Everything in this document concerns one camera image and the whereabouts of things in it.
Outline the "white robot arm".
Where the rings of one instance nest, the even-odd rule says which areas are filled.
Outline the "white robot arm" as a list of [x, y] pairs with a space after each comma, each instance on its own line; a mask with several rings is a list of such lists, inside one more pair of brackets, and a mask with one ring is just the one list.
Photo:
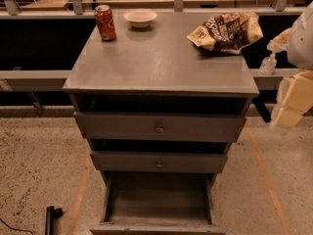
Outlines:
[[287, 56], [301, 72], [281, 81], [271, 118], [280, 127], [292, 128], [313, 107], [313, 3], [289, 30]]

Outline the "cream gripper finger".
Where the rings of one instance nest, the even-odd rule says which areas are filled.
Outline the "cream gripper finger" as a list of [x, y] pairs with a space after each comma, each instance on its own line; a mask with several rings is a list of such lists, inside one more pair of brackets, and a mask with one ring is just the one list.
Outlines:
[[271, 115], [272, 122], [282, 128], [293, 128], [302, 119], [303, 113], [294, 109], [275, 106]]

